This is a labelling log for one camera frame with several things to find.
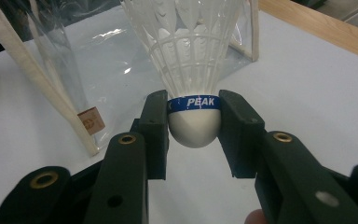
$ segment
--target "beige trim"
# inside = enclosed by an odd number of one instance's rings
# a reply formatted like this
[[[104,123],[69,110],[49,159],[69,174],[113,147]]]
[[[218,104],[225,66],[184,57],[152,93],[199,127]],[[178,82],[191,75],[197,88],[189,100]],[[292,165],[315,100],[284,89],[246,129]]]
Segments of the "beige trim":
[[[259,0],[268,14],[358,55],[358,27],[289,0]]]

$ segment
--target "badminton shuttlecock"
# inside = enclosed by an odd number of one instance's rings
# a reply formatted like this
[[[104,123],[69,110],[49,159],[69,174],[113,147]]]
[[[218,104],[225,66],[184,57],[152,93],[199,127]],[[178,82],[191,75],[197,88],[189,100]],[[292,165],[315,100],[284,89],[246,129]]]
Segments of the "badminton shuttlecock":
[[[172,136],[205,147],[220,129],[214,95],[243,0],[121,0],[169,93]]]

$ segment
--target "white tabletop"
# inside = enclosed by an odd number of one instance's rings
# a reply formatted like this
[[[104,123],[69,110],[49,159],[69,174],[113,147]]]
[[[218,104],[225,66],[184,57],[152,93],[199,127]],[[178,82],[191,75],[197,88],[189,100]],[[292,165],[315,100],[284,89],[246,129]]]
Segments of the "white tabletop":
[[[268,131],[296,135],[322,165],[348,175],[358,164],[357,55],[260,12],[259,61],[218,88],[241,94]],[[74,174],[103,154],[90,158],[69,124],[0,53],[0,203],[35,169],[60,165]],[[254,181],[231,178],[218,141],[189,149],[172,140],[167,180],[149,187],[154,224],[243,223],[260,207]]]

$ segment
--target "floor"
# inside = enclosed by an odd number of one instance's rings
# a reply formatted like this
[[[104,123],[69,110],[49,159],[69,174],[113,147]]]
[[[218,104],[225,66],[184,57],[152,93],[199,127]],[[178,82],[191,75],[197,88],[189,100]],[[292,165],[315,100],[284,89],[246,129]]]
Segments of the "floor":
[[[316,10],[358,26],[358,0],[326,0],[324,4]]]

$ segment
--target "brown label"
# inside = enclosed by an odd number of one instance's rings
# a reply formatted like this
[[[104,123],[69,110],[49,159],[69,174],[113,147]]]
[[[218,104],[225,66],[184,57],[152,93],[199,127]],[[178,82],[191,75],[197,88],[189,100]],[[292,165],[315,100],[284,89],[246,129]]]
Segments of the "brown label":
[[[83,122],[84,127],[87,129],[87,132],[89,132],[89,135],[95,134],[105,127],[100,112],[98,112],[98,109],[95,106],[81,112],[78,116]]]

